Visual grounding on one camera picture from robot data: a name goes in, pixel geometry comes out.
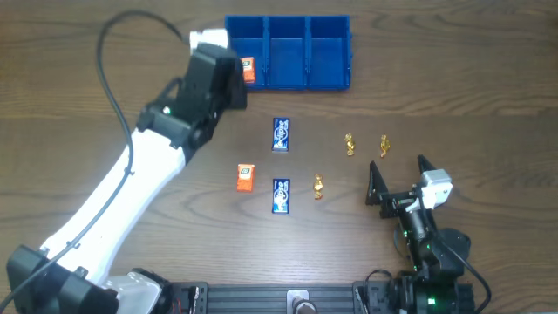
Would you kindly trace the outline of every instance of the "wooden table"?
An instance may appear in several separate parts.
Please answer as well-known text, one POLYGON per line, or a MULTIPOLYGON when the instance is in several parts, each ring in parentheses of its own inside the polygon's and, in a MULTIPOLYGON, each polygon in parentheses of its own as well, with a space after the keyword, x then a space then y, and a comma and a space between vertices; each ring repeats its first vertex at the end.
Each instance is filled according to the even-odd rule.
MULTIPOLYGON (((226 14, 351 14, 348 92, 258 92, 157 197, 112 267, 174 281, 351 283, 409 266, 395 220, 364 205, 368 164, 393 191, 425 154, 453 178, 438 225, 468 234, 493 290, 487 312, 558 307, 558 4, 550 1, 0 1, 0 256, 37 248, 80 207, 124 148, 94 67, 100 25, 150 10, 187 33, 226 14), (271 121, 288 116, 287 154, 271 121), (356 152, 347 157, 344 135, 356 152), (379 139, 391 150, 379 159, 379 139), (255 190, 235 191, 254 163, 255 190), (314 201, 315 173, 324 197, 314 201), (271 214, 271 181, 292 182, 291 215, 271 214)), ((105 70, 130 124, 187 69, 188 48, 153 22, 114 30, 105 70)), ((482 287, 475 284, 477 303, 482 287)), ((0 271, 0 293, 8 293, 0 271)))

